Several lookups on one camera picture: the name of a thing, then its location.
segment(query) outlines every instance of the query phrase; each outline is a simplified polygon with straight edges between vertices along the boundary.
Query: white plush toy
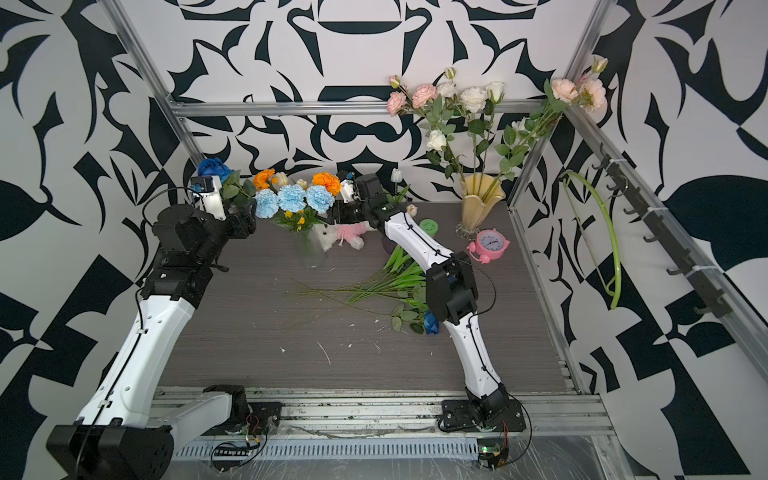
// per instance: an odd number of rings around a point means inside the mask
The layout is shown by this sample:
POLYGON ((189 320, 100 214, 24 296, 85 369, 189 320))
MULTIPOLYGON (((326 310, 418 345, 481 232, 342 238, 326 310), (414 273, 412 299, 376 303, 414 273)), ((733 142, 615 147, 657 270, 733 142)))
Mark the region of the white plush toy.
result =
POLYGON ((352 223, 350 225, 328 225, 327 223, 318 223, 312 227, 312 232, 317 235, 320 240, 320 245, 323 246, 323 251, 328 251, 333 244, 339 240, 339 245, 344 244, 344 240, 349 242, 355 250, 360 250, 366 243, 362 240, 360 235, 365 232, 371 232, 375 229, 371 228, 370 223, 360 222, 352 223))

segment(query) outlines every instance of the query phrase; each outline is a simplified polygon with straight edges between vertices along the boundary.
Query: clock face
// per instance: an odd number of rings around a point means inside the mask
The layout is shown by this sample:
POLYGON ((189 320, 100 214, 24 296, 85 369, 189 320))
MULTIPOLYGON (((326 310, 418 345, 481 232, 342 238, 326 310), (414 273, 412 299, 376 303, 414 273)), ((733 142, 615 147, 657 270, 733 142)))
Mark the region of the clock face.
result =
POLYGON ((490 250, 491 252, 498 252, 504 248, 504 236, 495 231, 480 233, 478 242, 480 242, 480 245, 482 245, 483 248, 490 250))

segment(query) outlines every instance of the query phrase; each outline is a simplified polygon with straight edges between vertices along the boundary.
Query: white rose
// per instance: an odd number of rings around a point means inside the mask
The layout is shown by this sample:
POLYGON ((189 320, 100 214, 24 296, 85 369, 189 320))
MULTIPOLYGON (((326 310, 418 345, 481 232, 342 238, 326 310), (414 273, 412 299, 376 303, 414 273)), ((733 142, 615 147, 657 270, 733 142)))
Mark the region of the white rose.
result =
POLYGON ((443 98, 450 98, 456 95, 456 84, 452 81, 447 81, 444 84, 437 86, 437 94, 442 95, 443 98))
POLYGON ((482 87, 467 88, 459 95, 462 105, 473 114, 478 113, 485 108, 485 101, 488 100, 488 93, 482 87))
POLYGON ((495 104, 497 104, 504 94, 504 82, 492 81, 485 86, 485 93, 488 94, 488 98, 495 104))
POLYGON ((427 150, 442 151, 443 147, 448 144, 445 139, 445 135, 440 130, 433 130, 429 132, 429 139, 427 139, 427 150))

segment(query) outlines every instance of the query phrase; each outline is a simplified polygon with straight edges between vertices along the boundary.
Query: pink rose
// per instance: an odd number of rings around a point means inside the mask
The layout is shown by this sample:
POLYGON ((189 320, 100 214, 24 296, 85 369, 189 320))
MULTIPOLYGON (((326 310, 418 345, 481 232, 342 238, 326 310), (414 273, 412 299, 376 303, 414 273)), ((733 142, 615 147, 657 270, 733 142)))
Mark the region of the pink rose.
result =
POLYGON ((421 108, 428 101, 435 100, 437 98, 437 88, 435 85, 424 84, 413 93, 413 107, 421 108))
POLYGON ((408 98, 406 97, 406 94, 401 91, 394 91, 389 94, 389 100, 386 102, 386 110, 394 117, 400 111, 402 106, 406 104, 407 100, 408 98))

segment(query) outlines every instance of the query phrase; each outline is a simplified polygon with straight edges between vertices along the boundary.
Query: white tulip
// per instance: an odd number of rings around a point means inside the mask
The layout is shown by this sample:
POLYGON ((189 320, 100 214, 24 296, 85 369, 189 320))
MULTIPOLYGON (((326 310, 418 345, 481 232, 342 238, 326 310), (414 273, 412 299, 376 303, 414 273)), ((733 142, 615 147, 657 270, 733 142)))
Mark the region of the white tulip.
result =
POLYGON ((400 182, 402 182, 402 170, 400 170, 399 168, 392 170, 392 175, 389 176, 389 179, 394 184, 399 184, 400 182))

